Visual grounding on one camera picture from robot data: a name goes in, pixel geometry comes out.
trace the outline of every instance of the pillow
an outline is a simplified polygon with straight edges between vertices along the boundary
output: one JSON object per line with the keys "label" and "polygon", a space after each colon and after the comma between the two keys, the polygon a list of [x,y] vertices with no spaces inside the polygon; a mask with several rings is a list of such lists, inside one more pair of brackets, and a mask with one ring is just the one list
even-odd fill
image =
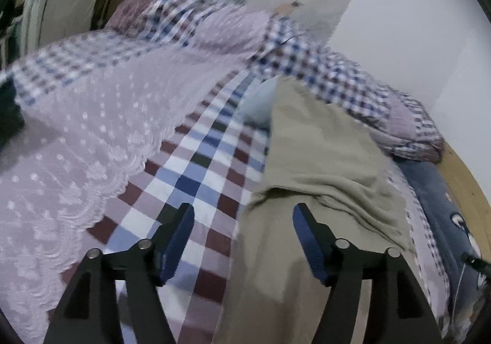
{"label": "pillow", "polygon": [[278,77],[264,81],[239,104],[238,115],[256,128],[269,129]]}

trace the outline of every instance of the wall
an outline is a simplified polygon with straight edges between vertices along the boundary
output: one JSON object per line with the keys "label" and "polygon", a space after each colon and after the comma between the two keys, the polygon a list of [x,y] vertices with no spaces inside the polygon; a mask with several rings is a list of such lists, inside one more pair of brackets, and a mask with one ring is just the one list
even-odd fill
{"label": "wall", "polygon": [[477,0],[352,0],[330,44],[421,100],[491,200],[491,24]]}

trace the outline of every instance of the khaki fabric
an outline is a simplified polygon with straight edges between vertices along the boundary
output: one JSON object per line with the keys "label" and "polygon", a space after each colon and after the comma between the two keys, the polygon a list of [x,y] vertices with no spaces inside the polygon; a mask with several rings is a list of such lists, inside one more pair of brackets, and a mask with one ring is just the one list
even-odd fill
{"label": "khaki fabric", "polygon": [[[263,181],[241,215],[215,343],[312,342],[329,289],[312,276],[296,237],[298,203],[358,248],[399,248],[419,279],[404,200],[386,183],[388,162],[342,109],[292,78],[278,81]],[[362,342],[369,289],[364,282],[353,342]]]}

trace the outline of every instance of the lavender lace fabric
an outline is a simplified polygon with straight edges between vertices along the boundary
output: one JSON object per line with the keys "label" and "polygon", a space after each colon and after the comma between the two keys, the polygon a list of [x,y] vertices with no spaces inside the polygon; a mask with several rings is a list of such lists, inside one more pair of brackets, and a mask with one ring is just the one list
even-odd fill
{"label": "lavender lace fabric", "polygon": [[165,45],[94,69],[24,107],[26,128],[0,158],[0,307],[26,343],[42,342],[46,311],[63,292],[59,273],[81,258],[83,231],[102,218],[107,199],[259,46],[261,35],[240,33],[265,30],[267,15],[249,28],[239,17],[231,10],[210,22],[206,43],[197,33],[194,47]]}

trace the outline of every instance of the white cable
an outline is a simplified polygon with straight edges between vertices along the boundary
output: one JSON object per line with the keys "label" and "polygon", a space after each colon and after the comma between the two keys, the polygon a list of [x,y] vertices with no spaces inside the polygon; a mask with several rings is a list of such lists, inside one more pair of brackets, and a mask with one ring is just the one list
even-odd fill
{"label": "white cable", "polygon": [[463,265],[461,276],[458,280],[457,291],[455,292],[454,306],[452,309],[452,319],[450,319],[450,326],[451,327],[454,327],[455,306],[457,304],[458,290],[460,289],[460,283],[462,282],[462,276],[463,276],[463,272],[466,270],[466,266],[467,266],[466,264]]}

